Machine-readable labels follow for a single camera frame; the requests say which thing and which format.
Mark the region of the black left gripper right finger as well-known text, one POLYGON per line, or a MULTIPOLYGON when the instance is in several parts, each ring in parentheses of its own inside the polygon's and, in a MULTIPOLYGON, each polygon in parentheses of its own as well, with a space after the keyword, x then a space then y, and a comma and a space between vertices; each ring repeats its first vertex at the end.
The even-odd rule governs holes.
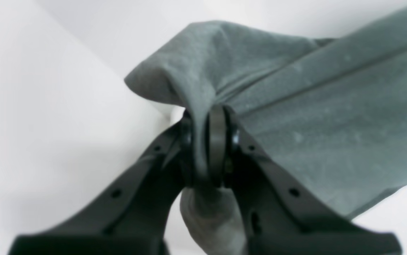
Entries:
POLYGON ((207 122, 208 171, 230 188, 242 215, 249 255, 401 255, 392 233, 356 226, 277 165, 227 106, 207 122))

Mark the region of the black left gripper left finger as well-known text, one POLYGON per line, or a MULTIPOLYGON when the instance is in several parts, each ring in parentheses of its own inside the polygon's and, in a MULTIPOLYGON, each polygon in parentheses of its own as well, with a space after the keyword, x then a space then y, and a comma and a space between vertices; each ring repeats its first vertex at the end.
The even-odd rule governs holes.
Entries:
POLYGON ((185 112, 89 205, 49 230, 18 236, 9 254, 167 255, 171 205, 193 182, 191 144, 185 112))

